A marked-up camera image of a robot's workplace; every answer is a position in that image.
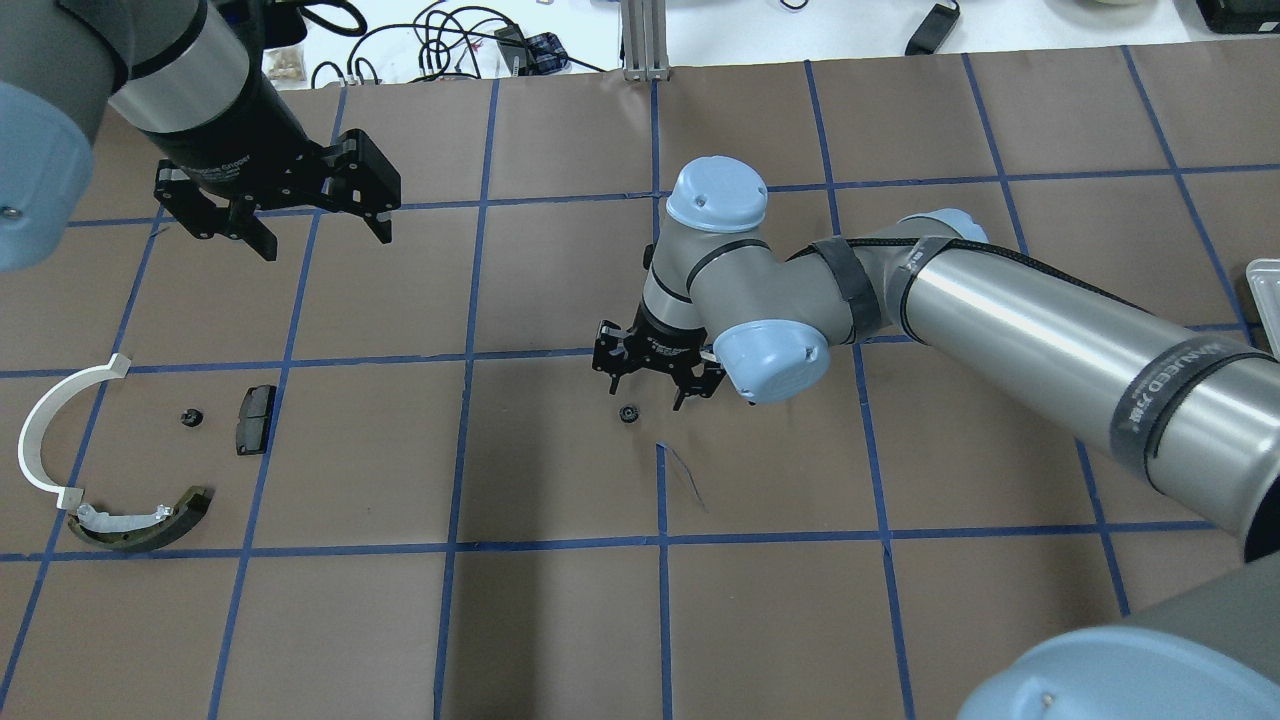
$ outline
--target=black electronic device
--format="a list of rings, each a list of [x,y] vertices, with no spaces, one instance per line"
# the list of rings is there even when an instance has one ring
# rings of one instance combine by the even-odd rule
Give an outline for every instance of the black electronic device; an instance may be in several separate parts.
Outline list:
[[[929,14],[924,15],[924,22],[920,23],[920,27],[915,28],[915,35],[906,44],[906,54],[932,55],[947,36],[951,35],[951,29],[956,27],[959,19],[959,3],[956,3],[955,8],[934,5],[929,10]]]
[[[1280,0],[1196,0],[1204,22],[1221,33],[1280,33]]]

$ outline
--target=black device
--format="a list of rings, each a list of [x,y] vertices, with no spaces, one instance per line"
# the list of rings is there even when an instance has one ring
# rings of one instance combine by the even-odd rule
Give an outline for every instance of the black device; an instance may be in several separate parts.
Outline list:
[[[525,33],[520,32],[520,28],[516,26],[503,26],[495,29],[493,36],[498,38],[498,51],[502,53],[502,59],[507,61],[507,69],[511,70],[511,74],[529,74],[529,65],[532,60],[529,56],[529,47],[525,44]]]
[[[236,424],[236,455],[262,455],[271,437],[271,414],[275,413],[275,386],[248,388],[241,401]]]
[[[915,28],[915,35],[906,44],[908,55],[932,55],[938,46],[951,35],[960,19],[960,4],[955,8],[934,5],[929,14],[924,17],[920,27]]]
[[[1196,0],[1204,22],[1221,33],[1280,33],[1280,0]]]

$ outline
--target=grid square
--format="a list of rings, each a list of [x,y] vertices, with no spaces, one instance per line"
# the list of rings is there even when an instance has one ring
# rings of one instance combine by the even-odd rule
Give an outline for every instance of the grid square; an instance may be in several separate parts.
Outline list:
[[[0,443],[0,468],[6,470],[6,489],[4,502],[0,502],[0,553],[40,553],[49,543],[49,532],[56,516],[55,497],[27,484],[18,473],[18,434],[27,413],[59,379],[0,380],[0,438],[4,438]],[[92,391],[73,397],[54,416],[45,433],[41,456],[45,470],[55,483],[67,484],[70,478],[95,397]]]
[[[294,357],[466,351],[476,210],[393,218],[390,245],[378,245],[357,218],[321,218]]]
[[[662,716],[658,550],[458,556],[444,717]]]
[[[1005,172],[1167,168],[1119,47],[973,56]]]
[[[863,348],[895,528],[1092,524],[1071,436],[936,350]]]
[[[95,717],[204,717],[234,582],[236,560],[54,562],[5,720],[65,717],[72,691]]]
[[[161,227],[124,336],[136,364],[280,360],[312,218],[262,222],[279,238],[274,263],[237,240]]]
[[[1097,536],[893,543],[915,716],[943,720],[1039,642],[1117,620]]]
[[[294,368],[253,543],[443,542],[462,363]]]
[[[477,361],[458,539],[653,534],[654,445],[618,407],[666,378],[635,380],[611,396],[590,357]]]
[[[627,325],[652,238],[648,200],[490,208],[476,350],[589,347],[602,319]]]
[[[218,716],[431,716],[442,555],[250,562]]]
[[[489,197],[648,191],[652,124],[649,83],[621,70],[503,79]]]
[[[858,388],[846,350],[813,388],[777,405],[746,406],[726,380],[712,400],[669,411],[672,388],[655,383],[632,434],[675,450],[667,456],[672,533],[771,533],[876,528],[876,497]],[[778,438],[785,438],[781,443]]]
[[[116,515],[147,514],[156,505],[172,506],[192,486],[206,487],[214,491],[209,514],[168,547],[238,548],[261,464],[236,455],[239,404],[248,388],[278,379],[276,370],[238,370],[111,382],[81,469],[84,502]],[[198,427],[178,421],[187,407],[205,414]],[[58,550],[97,548],[64,528]]]
[[[93,179],[72,213],[73,220],[150,218],[156,164],[164,155],[110,105],[93,140]]]
[[[671,548],[677,717],[901,717],[879,543]]]
[[[47,260],[5,273],[0,369],[79,369],[105,363],[147,232],[147,225],[70,228]]]
[[[1277,50],[1265,40],[1132,50],[1179,165],[1280,163]]]
[[[686,163],[705,155],[737,158],[771,186],[826,182],[809,81],[799,63],[678,68],[658,85],[658,115],[664,190]]]
[[[369,133],[399,172],[404,202],[477,200],[492,90],[492,81],[352,87],[342,129]]]
[[[959,55],[814,63],[836,182],[993,176]]]
[[[1234,323],[1174,178],[1014,184],[1032,255],[1184,325]]]
[[[1018,250],[1009,205],[996,182],[858,187],[841,190],[836,193],[836,201],[845,237],[872,234],[908,215],[957,208],[973,215],[993,245]]]
[[[1240,543],[1222,530],[1115,533],[1111,546],[1134,612],[1242,566]]]
[[[36,584],[40,562],[0,564],[0,657],[8,667],[13,642],[22,630],[22,618],[27,612],[31,589]]]
[[[1258,258],[1280,256],[1275,232],[1280,172],[1196,174],[1185,181],[1244,316],[1260,322],[1244,270]]]

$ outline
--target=black cable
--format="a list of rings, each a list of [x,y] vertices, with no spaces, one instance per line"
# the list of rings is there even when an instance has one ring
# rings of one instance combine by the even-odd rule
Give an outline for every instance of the black cable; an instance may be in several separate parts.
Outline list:
[[[480,60],[479,60],[479,58],[476,58],[476,50],[475,50],[475,45],[471,41],[471,33],[475,32],[475,29],[477,27],[480,27],[481,24],[484,24],[486,22],[495,22],[499,18],[494,18],[494,17],[485,18],[484,20],[480,20],[479,23],[471,26],[470,29],[468,28],[463,28],[462,27],[462,20],[458,19],[458,13],[462,13],[463,10],[470,10],[470,9],[474,9],[474,8],[458,8],[456,10],[448,12],[448,13],[444,12],[444,10],[429,10],[428,12],[426,20],[425,20],[424,24],[431,26],[431,17],[435,15],[435,14],[440,15],[440,23],[439,23],[439,26],[431,26],[431,27],[435,27],[435,37],[434,38],[429,37],[426,40],[426,42],[424,42],[424,45],[422,45],[424,50],[429,50],[430,51],[430,55],[428,55],[428,64],[426,64],[426,67],[422,67],[422,55],[424,55],[424,53],[420,51],[419,55],[417,55],[419,56],[419,69],[422,70],[424,76],[428,74],[426,73],[428,69],[435,70],[436,65],[439,65],[440,72],[447,72],[451,67],[453,68],[454,72],[461,70],[462,61],[460,60],[456,65],[453,63],[453,50],[457,49],[458,46],[463,45],[463,44],[466,44],[467,56],[471,58],[471,67],[475,70],[475,74],[476,76],[480,74]],[[499,13],[494,13],[492,10],[486,10],[486,12],[489,12],[490,14],[494,14],[494,15],[499,14]],[[453,23],[454,28],[445,27],[447,23]],[[443,36],[443,31],[445,31],[445,29],[448,29],[451,32],[461,32],[462,37],[460,37],[458,40],[453,41],[453,45],[445,45],[444,44],[444,38],[442,37]]]
[[[415,83],[415,82],[431,82],[431,81],[439,79],[442,77],[465,77],[465,78],[471,78],[471,79],[480,79],[480,76],[474,76],[471,73],[444,73],[444,72],[440,72],[440,73],[435,73],[434,76],[424,76],[424,77],[420,77],[420,78],[413,78],[413,79],[411,79],[408,82],[410,83]]]
[[[347,78],[343,77],[342,68],[338,67],[338,63],[334,63],[333,60],[325,60],[324,63],[316,65],[314,70],[311,70],[311,90],[316,88],[316,76],[320,74],[320,70],[325,68],[333,68],[333,72],[338,73],[338,79],[342,81],[343,85],[347,83]]]
[[[369,58],[356,58],[356,77],[360,78],[360,85],[365,83],[365,76],[360,74],[360,61],[361,60],[364,60],[365,64],[369,65],[369,72],[374,76],[374,85],[378,85],[378,82],[379,82],[378,69],[374,68],[374,64],[369,61]]]
[[[920,238],[918,238],[918,237],[916,238],[855,237],[855,238],[847,240],[847,242],[849,242],[850,247],[911,247],[916,242],[919,242],[919,240]],[[1144,310],[1143,307],[1139,307],[1138,305],[1134,305],[1133,302],[1129,302],[1124,297],[1120,297],[1117,295],[1112,295],[1112,293],[1102,290],[1101,287],[1097,287],[1094,284],[1087,283],[1087,282],[1082,281],[1080,278],[1078,278],[1075,275],[1071,275],[1069,273],[1059,270],[1057,268],[1055,268],[1053,265],[1050,265],[1048,263],[1042,263],[1041,260],[1037,260],[1037,259],[1034,259],[1034,258],[1032,258],[1029,255],[1023,255],[1021,252],[1019,252],[1016,250],[1010,250],[1007,247],[1001,247],[998,245],[989,245],[989,243],[986,243],[986,242],[975,242],[975,241],[972,241],[972,240],[960,240],[960,238],[952,240],[947,245],[947,247],[948,249],[956,249],[956,250],[975,250],[978,252],[987,252],[989,255],[996,255],[996,256],[1004,258],[1006,260],[1012,260],[1015,263],[1020,263],[1020,264],[1030,268],[1032,270],[1036,270],[1036,272],[1039,272],[1039,273],[1044,273],[1046,275],[1048,275],[1051,278],[1060,279],[1060,281],[1062,281],[1062,282],[1065,282],[1068,284],[1074,284],[1075,287],[1078,287],[1080,290],[1087,290],[1089,292],[1101,295],[1102,297],[1106,297],[1107,300],[1114,300],[1114,301],[1116,301],[1116,302],[1119,302],[1121,305],[1128,305],[1129,307],[1133,307],[1134,310],[1142,310],[1143,313],[1147,313],[1147,310]],[[799,258],[800,255],[808,255],[812,251],[813,251],[812,247],[806,247],[805,250],[801,250],[800,252],[797,252],[795,256]]]
[[[416,15],[413,15],[413,22],[415,23],[424,22],[424,18],[426,17],[426,14],[430,13],[434,8],[436,8],[439,5],[443,5],[444,1],[445,0],[435,0],[435,3],[431,3],[426,8],[422,8],[421,10],[419,10],[419,13]],[[424,45],[426,44],[426,37],[424,37],[422,33],[419,32],[416,28],[413,29],[413,36],[417,37],[419,42],[421,42]]]
[[[349,0],[300,0],[294,4],[298,6],[298,14],[334,35],[340,35],[343,37],[360,37],[369,32],[369,20],[365,19],[365,15],[356,9]],[[356,24],[353,27],[343,27],[330,22],[312,10],[311,6],[314,5],[338,8],[351,15],[351,19]]]
[[[452,29],[452,28],[430,27],[430,26],[425,26],[425,24],[421,24],[421,23],[390,23],[390,24],[385,24],[385,26],[370,29],[360,40],[356,41],[356,45],[352,46],[351,53],[347,54],[347,68],[348,68],[348,70],[352,74],[355,73],[356,51],[360,50],[360,46],[364,45],[366,40],[369,40],[370,37],[372,37],[372,36],[375,36],[375,35],[378,35],[380,32],[385,32],[388,29],[411,29],[411,28],[434,29],[434,31],[438,31],[438,32],[453,32],[453,33],[460,33],[460,35],[470,35],[472,37],[480,37],[480,38],[484,38],[484,40],[495,40],[499,44],[508,45],[508,46],[511,46],[511,45],[517,45],[518,46],[520,45],[518,42],[512,42],[511,38],[498,37],[495,35],[486,35],[486,33],[483,33],[483,32],[467,33],[467,31],[456,31],[456,29]],[[525,47],[525,50],[529,50],[532,54],[532,49],[529,47],[527,44],[524,47]],[[548,53],[548,54],[550,54],[550,55],[553,55],[556,58],[561,58],[561,59],[568,60],[570,63],[575,63],[575,64],[582,65],[584,68],[590,69],[590,70],[595,70],[598,73],[607,72],[604,68],[600,68],[600,67],[593,65],[590,63],[579,60],[577,58],[573,58],[572,55],[570,55],[567,53]]]

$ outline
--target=white curved part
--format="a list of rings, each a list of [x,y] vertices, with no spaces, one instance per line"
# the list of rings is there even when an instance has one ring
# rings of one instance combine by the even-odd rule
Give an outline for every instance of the white curved part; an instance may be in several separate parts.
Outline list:
[[[84,388],[96,386],[106,380],[116,380],[129,372],[132,361],[119,352],[111,355],[106,365],[86,368],[73,375],[67,377],[36,402],[27,415],[27,421],[22,424],[22,433],[18,436],[18,466],[27,480],[45,492],[58,495],[58,509],[70,510],[79,506],[84,497],[81,488],[60,486],[49,478],[45,470],[45,461],[41,457],[41,446],[45,442],[45,432],[54,420],[54,415],[63,409],[63,405],[76,397]]]

